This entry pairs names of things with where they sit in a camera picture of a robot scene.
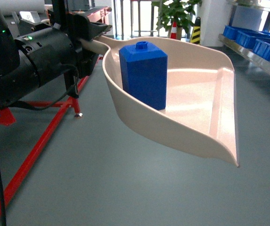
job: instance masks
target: potted plant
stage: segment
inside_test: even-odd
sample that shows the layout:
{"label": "potted plant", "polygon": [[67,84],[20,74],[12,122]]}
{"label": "potted plant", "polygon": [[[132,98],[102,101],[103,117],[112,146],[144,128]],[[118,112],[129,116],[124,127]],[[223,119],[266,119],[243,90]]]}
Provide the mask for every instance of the potted plant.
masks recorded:
{"label": "potted plant", "polygon": [[[190,26],[194,23],[192,15],[195,15],[194,6],[202,4],[202,0],[163,0],[161,12],[158,16],[157,30],[162,27],[169,31],[173,21],[177,23],[177,39],[181,39],[182,29],[189,33]],[[152,6],[160,8],[160,2],[152,2]]]}

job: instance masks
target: green leaves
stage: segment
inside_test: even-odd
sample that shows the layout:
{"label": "green leaves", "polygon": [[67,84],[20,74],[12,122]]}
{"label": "green leaves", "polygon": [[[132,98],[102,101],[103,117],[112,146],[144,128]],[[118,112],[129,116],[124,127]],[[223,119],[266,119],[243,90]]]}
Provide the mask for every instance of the green leaves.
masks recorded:
{"label": "green leaves", "polygon": [[[193,26],[191,15],[195,15],[194,6],[201,4],[202,0],[163,0],[162,10],[158,17],[160,26],[157,23],[157,30],[164,28],[168,31],[173,21],[176,21],[178,27],[183,27],[185,32],[189,32],[189,26]],[[160,2],[153,1],[152,6],[159,7]]]}

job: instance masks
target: traffic cone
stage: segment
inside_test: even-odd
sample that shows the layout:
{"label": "traffic cone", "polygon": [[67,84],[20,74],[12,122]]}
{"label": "traffic cone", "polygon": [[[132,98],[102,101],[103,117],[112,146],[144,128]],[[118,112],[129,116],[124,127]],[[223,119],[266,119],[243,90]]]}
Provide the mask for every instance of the traffic cone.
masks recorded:
{"label": "traffic cone", "polygon": [[201,45],[201,18],[197,17],[195,25],[193,27],[193,32],[191,35],[190,43]]}
{"label": "traffic cone", "polygon": [[171,39],[177,39],[177,23],[174,21],[172,23]]}

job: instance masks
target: white dustpan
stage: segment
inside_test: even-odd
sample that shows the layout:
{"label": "white dustpan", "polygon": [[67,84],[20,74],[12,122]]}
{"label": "white dustpan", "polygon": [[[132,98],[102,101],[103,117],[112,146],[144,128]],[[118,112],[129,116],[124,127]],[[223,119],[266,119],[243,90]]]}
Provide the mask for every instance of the white dustpan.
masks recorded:
{"label": "white dustpan", "polygon": [[[122,89],[119,49],[138,41],[168,55],[166,109],[157,111]],[[141,37],[119,41],[101,36],[82,45],[103,54],[103,70],[119,118],[133,131],[162,145],[239,166],[235,76],[223,53],[178,40]]]}

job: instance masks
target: stainless steel shelf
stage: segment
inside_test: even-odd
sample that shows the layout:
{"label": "stainless steel shelf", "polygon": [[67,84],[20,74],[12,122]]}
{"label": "stainless steel shelf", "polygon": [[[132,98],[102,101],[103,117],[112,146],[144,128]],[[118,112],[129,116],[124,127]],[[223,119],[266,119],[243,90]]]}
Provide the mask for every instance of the stainless steel shelf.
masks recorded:
{"label": "stainless steel shelf", "polygon": [[270,75],[270,62],[256,55],[252,51],[238,45],[233,40],[230,40],[224,37],[222,34],[219,35],[219,39],[222,43],[224,43],[227,47],[237,52],[239,55],[254,63],[256,66],[263,69],[266,73]]}
{"label": "stainless steel shelf", "polygon": [[270,0],[227,0],[235,6],[245,6],[270,12]]}

